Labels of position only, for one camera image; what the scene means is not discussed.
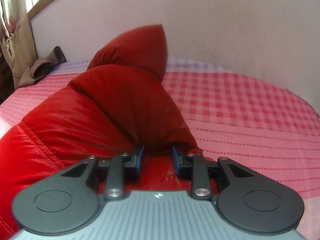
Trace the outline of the red puffer jacket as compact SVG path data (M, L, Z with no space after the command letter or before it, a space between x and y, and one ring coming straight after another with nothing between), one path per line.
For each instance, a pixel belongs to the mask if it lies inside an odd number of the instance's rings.
M168 51L162 25L122 33L87 70L29 112L1 139L1 239L17 230L11 213L22 189L87 157L145 147L142 174L128 190L188 190L175 176L171 148L201 155L162 86Z

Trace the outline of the pink checked bed sheet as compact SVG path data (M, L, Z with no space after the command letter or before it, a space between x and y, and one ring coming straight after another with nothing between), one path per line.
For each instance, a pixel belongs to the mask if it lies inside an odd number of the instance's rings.
M1 139L51 95L86 71L63 63L1 105ZM319 239L319 117L299 97L211 64L170 59L163 86L208 158L230 157L296 190L305 212L298 227Z

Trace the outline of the brown folded cloth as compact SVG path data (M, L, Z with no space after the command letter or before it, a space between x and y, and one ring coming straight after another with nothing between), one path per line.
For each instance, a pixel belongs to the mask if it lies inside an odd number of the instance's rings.
M35 63L28 67L23 73L17 88L37 84L46 77L57 65L65 63L66 58L59 46L56 46L52 52L45 58L39 58Z

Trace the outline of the beige patterned curtain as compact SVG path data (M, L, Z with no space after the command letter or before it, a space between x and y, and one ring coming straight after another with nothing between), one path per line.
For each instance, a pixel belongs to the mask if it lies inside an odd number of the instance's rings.
M26 0L1 0L1 50L17 88L25 70L37 60Z

